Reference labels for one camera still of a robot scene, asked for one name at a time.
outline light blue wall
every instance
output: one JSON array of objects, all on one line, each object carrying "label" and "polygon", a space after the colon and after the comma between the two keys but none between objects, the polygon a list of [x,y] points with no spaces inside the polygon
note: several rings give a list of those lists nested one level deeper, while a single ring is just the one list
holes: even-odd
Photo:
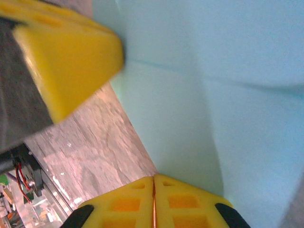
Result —
[{"label": "light blue wall", "polygon": [[304,2],[99,1],[112,86],[159,172],[277,227],[304,164]]}]

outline orange wire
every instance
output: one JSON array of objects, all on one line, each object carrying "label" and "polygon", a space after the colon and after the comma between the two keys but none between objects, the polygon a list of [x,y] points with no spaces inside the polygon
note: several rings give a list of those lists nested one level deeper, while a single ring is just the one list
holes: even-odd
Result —
[{"label": "orange wire", "polygon": [[19,172],[20,172],[21,177],[23,179],[23,183],[24,183],[25,187],[27,188],[27,190],[30,190],[30,187],[28,186],[27,180],[23,176],[23,173],[22,173],[22,170],[21,170],[21,163],[19,163],[18,166],[19,166]]},{"label": "orange wire", "polygon": [[20,184],[20,180],[19,180],[19,173],[18,173],[18,166],[16,166],[16,178],[17,178],[17,183],[18,183],[18,186],[19,186],[19,189],[22,193],[22,195],[26,198],[26,200],[28,201],[28,203],[30,203],[30,200],[29,198],[26,196],[26,194],[24,193],[24,191],[22,190],[22,187],[21,187],[21,184]]}]

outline gray fabric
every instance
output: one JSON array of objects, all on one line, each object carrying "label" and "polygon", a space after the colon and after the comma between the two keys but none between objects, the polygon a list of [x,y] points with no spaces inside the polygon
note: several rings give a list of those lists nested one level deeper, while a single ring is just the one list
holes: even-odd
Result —
[{"label": "gray fabric", "polygon": [[52,124],[10,26],[0,22],[0,152]]}]

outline yellow foam block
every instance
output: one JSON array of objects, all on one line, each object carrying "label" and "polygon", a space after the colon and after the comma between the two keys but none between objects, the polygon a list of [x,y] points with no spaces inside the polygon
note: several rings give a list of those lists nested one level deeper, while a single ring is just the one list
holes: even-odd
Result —
[{"label": "yellow foam block", "polygon": [[94,210],[83,228],[152,228],[153,177],[144,177],[84,202]]},{"label": "yellow foam block", "polygon": [[119,38],[72,10],[36,0],[0,0],[0,16],[19,22],[14,37],[55,123],[123,67]]},{"label": "yellow foam block", "polygon": [[154,185],[157,228],[229,228],[215,207],[228,200],[160,174]]}]

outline red wire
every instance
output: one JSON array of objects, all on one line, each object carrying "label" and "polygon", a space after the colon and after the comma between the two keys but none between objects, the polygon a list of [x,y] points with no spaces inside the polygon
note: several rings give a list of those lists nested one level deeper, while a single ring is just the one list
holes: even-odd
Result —
[{"label": "red wire", "polygon": [[19,172],[20,172],[21,177],[23,179],[23,183],[24,183],[25,187],[27,188],[27,190],[30,190],[30,187],[28,186],[27,180],[23,176],[23,173],[22,173],[22,170],[21,170],[21,163],[19,163],[18,166],[19,166]]},{"label": "red wire", "polygon": [[26,194],[24,193],[24,191],[23,191],[22,188],[21,188],[21,184],[20,184],[20,180],[19,180],[19,174],[18,174],[18,166],[16,166],[15,169],[16,169],[16,178],[17,178],[17,183],[18,183],[18,185],[19,185],[19,189],[20,189],[22,195],[27,199],[28,203],[30,203],[29,198],[26,196]]}]

